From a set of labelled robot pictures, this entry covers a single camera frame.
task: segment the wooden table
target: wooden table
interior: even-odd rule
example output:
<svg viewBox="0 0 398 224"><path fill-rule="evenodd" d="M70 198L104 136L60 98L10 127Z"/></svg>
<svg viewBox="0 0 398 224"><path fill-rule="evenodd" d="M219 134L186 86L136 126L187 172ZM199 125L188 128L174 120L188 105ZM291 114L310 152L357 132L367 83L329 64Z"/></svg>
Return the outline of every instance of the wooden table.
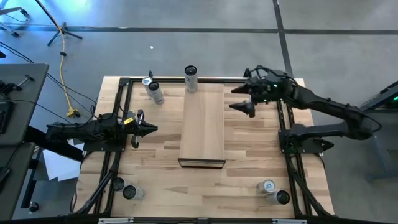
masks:
<svg viewBox="0 0 398 224"><path fill-rule="evenodd" d="M104 77L96 114L113 109L120 77ZM303 85L303 79L296 79ZM130 110L143 109L147 122L159 130L140 141L133 149L130 138L122 153L118 176L145 190L141 201L126 200L122 193L114 195L112 216L131 217L229 217L229 218L293 218L293 206L268 205L255 190L258 182L272 179L276 187L290 193L284 155L280 153L277 131L280 129L276 104L258 105L256 117L228 107L248 98L231 93L238 84L225 84L224 125L225 159L223 169L181 168L178 164L183 102L183 83L161 83L165 102L156 105L140 83L133 86ZM126 90L121 102L124 102ZM310 110L295 110L296 123L312 125ZM103 152L92 153L81 167L77 185L78 210L98 185ZM302 155L308 188L324 208L333 213L325 171L319 158ZM102 209L106 203L105 190ZM302 192L297 187L300 208L304 211Z"/></svg>

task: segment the wooden board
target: wooden board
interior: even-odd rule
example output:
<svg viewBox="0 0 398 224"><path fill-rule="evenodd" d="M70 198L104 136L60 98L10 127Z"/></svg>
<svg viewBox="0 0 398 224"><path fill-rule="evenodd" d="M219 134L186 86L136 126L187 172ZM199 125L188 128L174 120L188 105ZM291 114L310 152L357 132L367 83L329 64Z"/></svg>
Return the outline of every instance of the wooden board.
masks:
<svg viewBox="0 0 398 224"><path fill-rule="evenodd" d="M180 158L224 159L224 84L185 92Z"/></svg>
<svg viewBox="0 0 398 224"><path fill-rule="evenodd" d="M104 77L96 114L113 109L119 77ZM141 139L133 149L130 139L122 154L119 176L146 191L142 201L114 196L112 216L134 217L228 217L292 218L292 203L283 206L266 204L255 191L258 182L272 179L277 188L290 192L284 156L277 139L279 120L276 104L258 105L256 117L228 107L248 98L231 93L236 85L224 86L224 158L222 170L183 169L177 159L180 152L185 87L161 83L165 103L156 105L141 85L134 84L130 110L142 108L147 122L159 130ZM310 110L293 109L297 123L312 124ZM98 185L104 153L94 152L81 167L78 180L78 210ZM308 188L324 208L333 213L325 171L319 158L302 155ZM304 211L302 193L298 199ZM108 196L105 190L102 209Z"/></svg>

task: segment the cylindrical container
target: cylindrical container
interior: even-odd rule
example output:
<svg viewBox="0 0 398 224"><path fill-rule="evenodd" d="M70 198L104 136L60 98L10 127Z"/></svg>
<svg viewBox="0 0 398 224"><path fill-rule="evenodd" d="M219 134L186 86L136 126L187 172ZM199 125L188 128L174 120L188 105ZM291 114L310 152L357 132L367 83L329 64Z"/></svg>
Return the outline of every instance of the cylindrical container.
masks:
<svg viewBox="0 0 398 224"><path fill-rule="evenodd" d="M162 104L163 100L163 93L160 89L160 85L157 82L152 82L149 84L150 95L154 99L156 104Z"/></svg>
<svg viewBox="0 0 398 224"><path fill-rule="evenodd" d="M286 205L290 201L290 195L285 190L275 190L266 194L266 200L271 205Z"/></svg>
<svg viewBox="0 0 398 224"><path fill-rule="evenodd" d="M198 74L197 68L193 65L189 65L185 68L185 85L187 86L188 92L195 92L198 90Z"/></svg>
<svg viewBox="0 0 398 224"><path fill-rule="evenodd" d="M256 189L260 193L271 193L275 190L275 183L272 180L265 180L258 183Z"/></svg>
<svg viewBox="0 0 398 224"><path fill-rule="evenodd" d="M141 200L144 198L144 190L135 185L128 185L123 190L123 197L127 200Z"/></svg>
<svg viewBox="0 0 398 224"><path fill-rule="evenodd" d="M149 97L151 97L150 90L149 90L149 84L151 84L152 82L153 82L153 79L151 77L145 77L142 79L142 84L144 84L145 90L147 91L147 94Z"/></svg>
<svg viewBox="0 0 398 224"><path fill-rule="evenodd" d="M130 185L130 182L124 180L121 177L117 177L112 182L112 189L114 191L121 191L125 188L125 186Z"/></svg>

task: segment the gray concrete floor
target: gray concrete floor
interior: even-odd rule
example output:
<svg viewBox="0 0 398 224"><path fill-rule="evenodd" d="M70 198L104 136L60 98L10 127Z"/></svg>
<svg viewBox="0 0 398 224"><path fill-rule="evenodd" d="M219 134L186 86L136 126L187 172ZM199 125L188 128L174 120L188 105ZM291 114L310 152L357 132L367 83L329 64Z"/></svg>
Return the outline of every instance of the gray concrete floor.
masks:
<svg viewBox="0 0 398 224"><path fill-rule="evenodd" d="M43 1L59 21L73 26L97 27L217 27L277 28L272 0L117 0ZM394 0L280 0L286 29L398 29L398 2ZM6 7L21 6L30 24L50 25L34 1L10 1ZM11 14L23 19L22 14ZM1 22L15 22L1 16ZM0 31L0 40L36 63L48 63L58 77L58 38L50 47L53 32L19 31L16 39ZM68 57L64 76L68 86L95 99L105 75L182 75L194 64L200 75L240 77L246 67L263 64L284 69L277 34L116 33L79 32L83 40L67 36ZM398 35L287 35L295 77L304 78L316 94L336 101L360 105L397 80ZM25 63L12 54L0 63ZM90 102L71 93L89 108ZM63 91L46 80L39 103L65 115ZM75 103L85 115L89 113ZM45 125L59 118L39 116L32 123ZM313 112L315 124L337 119ZM343 218L398 222L398 180L365 181L379 172L369 141L330 138L335 147L325 153L326 176L335 213ZM65 214L75 181L43 182L34 199L42 208L31 215L17 209L14 218L49 217Z"/></svg>

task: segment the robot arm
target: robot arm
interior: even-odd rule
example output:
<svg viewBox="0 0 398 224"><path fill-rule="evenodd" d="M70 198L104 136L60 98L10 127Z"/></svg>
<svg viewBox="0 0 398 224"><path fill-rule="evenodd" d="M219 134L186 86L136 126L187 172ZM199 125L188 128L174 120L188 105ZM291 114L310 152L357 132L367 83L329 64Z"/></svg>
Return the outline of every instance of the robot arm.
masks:
<svg viewBox="0 0 398 224"><path fill-rule="evenodd" d="M344 120L340 124L311 127L295 124L290 130L290 137L298 141L324 136L346 136L351 139L363 140L372 135L373 120L358 107L317 96L311 90L300 86L285 72L259 65L251 71L246 69L244 77L248 77L245 84L231 92L249 94L250 102L235 103L229 107L240 110L251 118L255 116L254 106L258 103L284 100L291 107L313 109Z"/></svg>
<svg viewBox="0 0 398 224"><path fill-rule="evenodd" d="M133 134L131 144L134 148L138 148L138 136L144 137L157 130L157 126L144 121L143 110L138 110L137 117L132 111L129 111L127 118L121 122L118 121L115 114L106 113L98 116L97 120L85 124L54 123L47 127L46 139L50 142L76 138L83 142L105 141L111 143L122 140L126 134Z"/></svg>

